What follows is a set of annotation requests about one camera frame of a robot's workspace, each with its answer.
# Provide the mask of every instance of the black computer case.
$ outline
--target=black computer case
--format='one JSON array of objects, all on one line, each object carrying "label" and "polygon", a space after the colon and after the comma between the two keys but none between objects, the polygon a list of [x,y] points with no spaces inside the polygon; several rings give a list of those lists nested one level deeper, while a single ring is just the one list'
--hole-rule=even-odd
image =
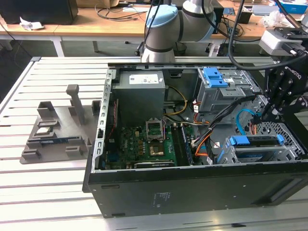
[{"label": "black computer case", "polygon": [[7,24],[29,22],[70,25],[78,14],[76,0],[0,0],[0,14]]}]

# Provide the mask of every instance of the motherboard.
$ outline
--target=motherboard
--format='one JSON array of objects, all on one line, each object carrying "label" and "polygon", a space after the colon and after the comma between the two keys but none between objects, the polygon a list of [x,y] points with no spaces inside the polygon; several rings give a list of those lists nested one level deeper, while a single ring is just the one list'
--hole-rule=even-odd
[{"label": "motherboard", "polygon": [[118,149],[108,151],[106,155],[106,169],[130,169],[130,168],[149,168],[149,167],[175,167],[181,157],[176,154],[179,145],[187,143],[184,152],[190,153],[191,140],[194,139],[192,127],[174,127],[163,125],[162,139],[152,139],[152,136],[160,135],[160,126],[153,123],[147,130],[146,126],[122,127],[117,131]]}]

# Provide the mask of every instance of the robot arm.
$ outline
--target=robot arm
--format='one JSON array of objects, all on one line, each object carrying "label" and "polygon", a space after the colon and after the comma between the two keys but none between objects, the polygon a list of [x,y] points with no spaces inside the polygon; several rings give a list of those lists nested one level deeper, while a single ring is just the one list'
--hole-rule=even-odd
[{"label": "robot arm", "polygon": [[[308,34],[303,28],[277,27],[263,34],[260,46],[270,55],[284,56],[281,62],[298,56],[307,56]],[[279,114],[297,113],[308,108],[308,62],[300,62],[267,70],[265,74],[265,95],[268,104],[262,113],[263,120],[275,120]]]},{"label": "robot arm", "polygon": [[[204,0],[204,6],[208,17],[214,22],[216,16],[211,0]],[[154,17],[156,9],[157,6],[149,12],[146,25],[149,28],[154,18],[141,58],[144,63],[174,62],[175,42],[202,41],[214,31],[202,13],[202,0],[186,0],[181,11],[175,6],[161,5]]]}]

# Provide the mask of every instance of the white table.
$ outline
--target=white table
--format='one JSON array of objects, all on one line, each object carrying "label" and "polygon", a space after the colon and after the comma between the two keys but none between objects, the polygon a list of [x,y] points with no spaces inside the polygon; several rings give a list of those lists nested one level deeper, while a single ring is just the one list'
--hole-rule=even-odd
[{"label": "white table", "polygon": [[[208,58],[182,57],[199,63]],[[227,58],[211,58],[213,63]],[[269,58],[238,58],[269,63]],[[142,231],[303,230],[308,227],[308,188],[277,207],[103,219],[92,194],[81,191],[86,160],[21,165],[19,157],[37,117],[40,101],[69,105],[67,84],[79,84],[83,104],[100,99],[108,62],[138,62],[134,57],[41,58],[30,62],[0,104],[0,230]]]}]

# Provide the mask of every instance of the wooden desk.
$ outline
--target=wooden desk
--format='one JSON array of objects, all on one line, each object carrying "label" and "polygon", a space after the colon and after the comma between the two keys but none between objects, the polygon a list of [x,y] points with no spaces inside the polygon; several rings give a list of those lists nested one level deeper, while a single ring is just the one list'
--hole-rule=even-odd
[{"label": "wooden desk", "polygon": [[[237,12],[239,3],[230,0],[218,0],[223,7],[233,7]],[[132,14],[131,12],[110,13],[109,17],[121,17]],[[51,40],[54,43],[58,56],[64,56],[62,41],[93,41],[94,51],[98,51],[97,41],[143,41],[144,21],[146,13],[135,15],[137,20],[128,22],[115,22],[100,18],[93,8],[79,8],[78,16],[72,25],[44,25],[45,28],[35,31],[26,31],[19,25],[4,26],[19,40]],[[260,23],[261,16],[251,16],[248,24],[241,24],[244,34],[241,39],[259,39],[265,31]],[[224,24],[220,28],[226,31]],[[0,39],[11,39],[0,27]],[[206,42],[219,46],[225,37],[222,34],[213,34]]]},{"label": "wooden desk", "polygon": [[[121,17],[132,12],[110,13],[108,17]],[[143,37],[146,13],[140,14],[135,21],[115,22],[99,17],[93,8],[79,9],[78,17],[69,26],[59,25],[54,34],[56,36],[119,36]]]}]

